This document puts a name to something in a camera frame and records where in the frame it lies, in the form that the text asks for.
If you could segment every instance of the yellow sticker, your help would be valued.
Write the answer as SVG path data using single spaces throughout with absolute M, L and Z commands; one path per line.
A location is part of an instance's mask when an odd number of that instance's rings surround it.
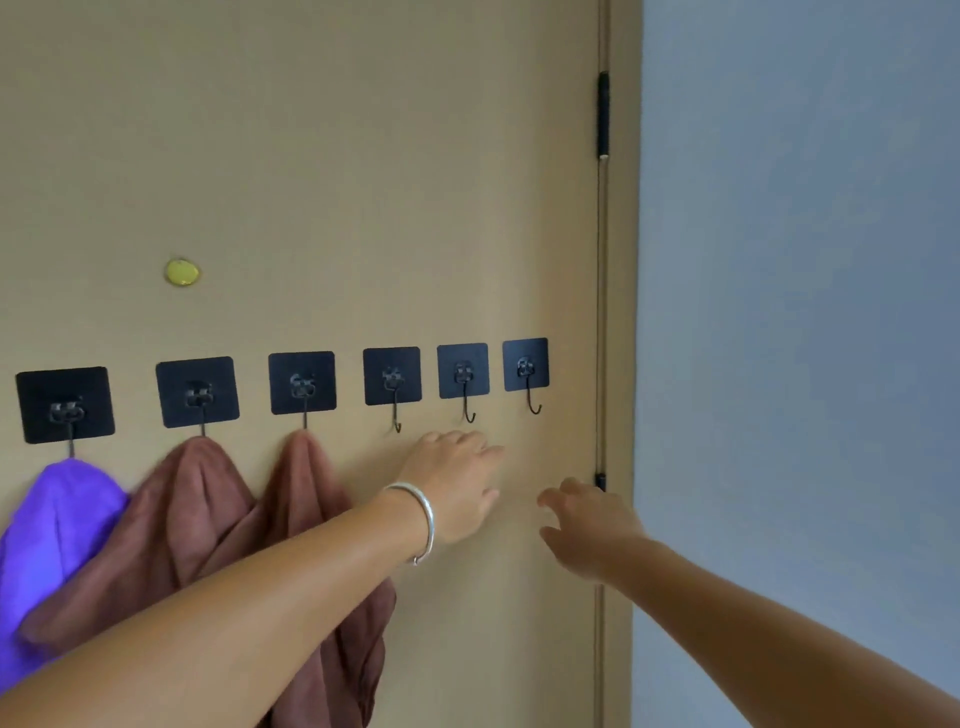
M 167 263 L 166 278 L 174 285 L 193 285 L 200 277 L 200 268 L 186 258 L 175 257 Z

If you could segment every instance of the hand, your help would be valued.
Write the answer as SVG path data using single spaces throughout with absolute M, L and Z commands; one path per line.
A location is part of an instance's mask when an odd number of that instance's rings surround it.
M 560 528 L 546 526 L 540 536 L 564 567 L 578 576 L 602 581 L 625 541 L 645 538 L 643 525 L 620 496 L 568 478 L 547 488 L 537 505 L 557 514 Z
M 480 432 L 424 435 L 396 477 L 416 485 L 433 507 L 437 540 L 452 544 L 472 535 L 500 492 L 488 487 L 504 449 L 487 446 Z

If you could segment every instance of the door frame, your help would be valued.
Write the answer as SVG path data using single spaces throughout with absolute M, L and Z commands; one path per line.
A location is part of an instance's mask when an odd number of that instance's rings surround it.
M 601 230 L 606 229 L 601 447 L 608 491 L 633 503 L 643 7 L 642 0 L 601 0 L 600 6 L 601 34 L 606 35 L 606 42 L 601 38 L 600 63 L 601 69 L 610 69 L 612 89 L 611 153 L 600 166 L 601 188 L 605 182 L 607 187 L 601 220 Z M 597 728 L 631 728 L 634 608 L 623 596 L 604 591 Z

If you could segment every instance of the blue-gray wall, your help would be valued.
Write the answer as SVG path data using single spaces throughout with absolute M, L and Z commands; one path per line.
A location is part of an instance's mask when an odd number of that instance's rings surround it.
M 960 694 L 960 3 L 645 0 L 636 499 Z M 648 618 L 634 726 L 742 726 Z

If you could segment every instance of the bracelet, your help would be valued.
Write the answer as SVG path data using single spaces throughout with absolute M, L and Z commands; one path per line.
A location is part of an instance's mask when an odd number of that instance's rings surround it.
M 384 488 L 385 491 L 391 489 L 406 491 L 411 496 L 416 498 L 417 501 L 420 502 L 420 508 L 423 509 L 423 515 L 426 516 L 426 548 L 423 550 L 423 553 L 420 556 L 414 556 L 413 559 L 411 559 L 411 563 L 414 566 L 419 566 L 423 559 L 429 556 L 430 551 L 433 550 L 433 538 L 436 535 L 436 529 L 433 523 L 433 508 L 430 506 L 430 501 L 427 500 L 427 497 L 423 494 L 423 491 L 416 485 L 411 485 L 410 483 L 392 483 Z

